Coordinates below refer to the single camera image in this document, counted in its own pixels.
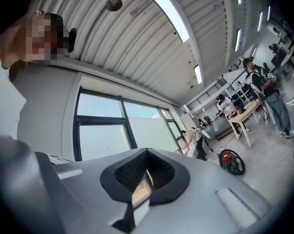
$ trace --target corrugated metal ceiling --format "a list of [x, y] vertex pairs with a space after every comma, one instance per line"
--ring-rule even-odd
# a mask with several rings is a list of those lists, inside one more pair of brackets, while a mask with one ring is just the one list
[[[60, 14], [67, 28], [78, 29], [70, 58], [131, 79], [172, 101], [183, 103], [189, 92], [199, 92], [189, 44], [174, 34], [175, 29], [152, 0], [122, 0], [123, 6], [116, 12], [105, 8], [106, 1], [40, 0], [37, 8]], [[227, 69], [224, 1], [177, 2], [195, 35], [208, 85]], [[235, 27], [244, 27], [244, 5], [233, 11]]]

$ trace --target gray concrete floor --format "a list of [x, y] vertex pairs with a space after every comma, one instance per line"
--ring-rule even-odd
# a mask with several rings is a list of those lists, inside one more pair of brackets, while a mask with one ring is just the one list
[[[294, 80], [290, 78], [291, 73], [282, 83], [281, 96], [284, 102], [294, 99]], [[294, 106], [287, 107], [294, 129]], [[290, 138], [279, 138], [277, 126], [274, 126], [272, 121], [266, 127], [259, 113], [257, 117], [260, 118], [259, 124], [256, 124], [252, 115], [245, 123], [251, 129], [248, 134], [252, 148], [248, 147], [242, 131], [241, 139], [237, 140], [233, 137], [226, 148], [237, 152], [246, 164], [245, 174], [238, 178], [262, 194], [272, 205], [276, 205], [294, 192], [294, 143]], [[234, 133], [220, 141], [213, 140], [210, 145], [216, 153], [219, 153], [220, 147], [233, 135]], [[218, 164], [218, 159], [216, 157], [213, 159], [214, 155], [209, 151], [206, 158], [209, 162]]]

